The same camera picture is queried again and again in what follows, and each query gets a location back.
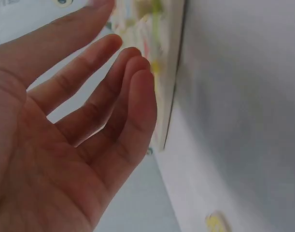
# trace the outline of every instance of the colorful illustration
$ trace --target colorful illustration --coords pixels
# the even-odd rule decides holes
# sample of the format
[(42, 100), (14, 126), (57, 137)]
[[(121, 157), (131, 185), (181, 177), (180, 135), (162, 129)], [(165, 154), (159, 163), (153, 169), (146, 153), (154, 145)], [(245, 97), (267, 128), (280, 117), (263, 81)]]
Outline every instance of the colorful illustration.
[(122, 37), (125, 47), (137, 47), (150, 61), (156, 78), (161, 71), (162, 59), (159, 38), (161, 14), (160, 0), (116, 0), (109, 24)]

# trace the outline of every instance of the palm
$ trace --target palm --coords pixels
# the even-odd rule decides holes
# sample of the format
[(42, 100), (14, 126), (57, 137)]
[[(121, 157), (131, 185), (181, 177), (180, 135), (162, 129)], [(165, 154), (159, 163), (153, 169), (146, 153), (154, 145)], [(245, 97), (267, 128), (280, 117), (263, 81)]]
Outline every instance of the palm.
[(89, 29), (97, 33), (112, 4), (97, 14), (83, 8), (0, 46), (0, 231), (92, 231), (145, 154), (156, 104), (149, 63), (137, 49), (121, 52), (81, 108), (56, 124), (47, 120), (118, 50), (117, 36), (92, 44), (50, 80), (26, 92), (37, 76), (92, 38), (75, 46), (69, 41), (62, 51), (45, 57), (39, 50), (26, 51), (27, 46), (43, 47), (37, 45), (38, 37), (59, 33), (58, 42), (46, 39), (46, 50), (62, 47), (54, 43), (69, 35), (60, 25), (70, 21), (80, 27), (76, 18), (93, 24), (81, 37), (90, 35)]

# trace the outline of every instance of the white surface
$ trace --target white surface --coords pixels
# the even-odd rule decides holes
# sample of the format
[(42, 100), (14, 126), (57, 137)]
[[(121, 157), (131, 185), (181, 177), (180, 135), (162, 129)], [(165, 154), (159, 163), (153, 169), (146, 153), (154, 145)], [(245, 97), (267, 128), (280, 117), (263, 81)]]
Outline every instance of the white surface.
[(160, 37), (164, 37), (164, 71), (156, 80), (158, 119), (154, 133), (154, 141), (157, 143), (159, 151), (165, 147), (169, 121), (172, 110), (173, 93), (176, 81), (176, 71), (180, 50), (180, 41), (183, 23), (184, 0), (162, 0), (164, 5), (165, 20)]
[[(73, 5), (61, 9), (51, 0), (21, 0), (6, 11), (0, 11), (0, 40), (4, 43), (44, 24), (74, 11), (85, 1), (75, 0)], [(72, 54), (44, 75), (33, 86), (47, 80), (78, 53)], [(69, 101), (50, 114), (49, 119), (58, 121), (80, 107), (102, 80), (114, 58), (104, 65)], [(146, 157), (125, 186), (116, 195), (97, 227), (97, 232), (179, 232), (168, 195), (164, 188), (156, 161)]]
[(295, 0), (189, 0), (157, 155), (183, 232), (295, 232)]

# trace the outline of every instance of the gray wall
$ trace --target gray wall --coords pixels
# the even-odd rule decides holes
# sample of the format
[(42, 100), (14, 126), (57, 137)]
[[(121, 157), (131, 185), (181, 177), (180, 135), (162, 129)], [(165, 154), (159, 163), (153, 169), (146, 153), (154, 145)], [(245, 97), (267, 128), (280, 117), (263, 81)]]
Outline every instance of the gray wall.
[(176, 101), (236, 201), (295, 231), (295, 0), (188, 0)]

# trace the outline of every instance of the knuckle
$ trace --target knuckle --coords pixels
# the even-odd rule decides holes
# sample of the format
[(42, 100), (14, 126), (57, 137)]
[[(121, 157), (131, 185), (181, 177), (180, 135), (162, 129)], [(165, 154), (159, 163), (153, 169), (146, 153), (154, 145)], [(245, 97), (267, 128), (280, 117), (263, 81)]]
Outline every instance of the knuckle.
[(76, 58), (76, 62), (78, 62), (78, 64), (84, 69), (86, 70), (88, 73), (93, 73), (95, 71), (95, 68), (93, 67), (93, 65), (91, 63), (89, 63), (84, 57), (82, 56), (78, 56)]
[(74, 95), (73, 89), (75, 88), (75, 85), (73, 82), (70, 81), (70, 79), (67, 76), (60, 73), (54, 78), (54, 80), (56, 81), (59, 88), (65, 93), (65, 95)]
[(65, 24), (68, 24), (68, 23), (72, 24), (77, 21), (78, 21), (78, 17), (76, 17), (74, 14), (69, 14), (54, 20), (53, 22), (51, 22), (51, 25), (57, 26), (57, 27), (64, 27)]

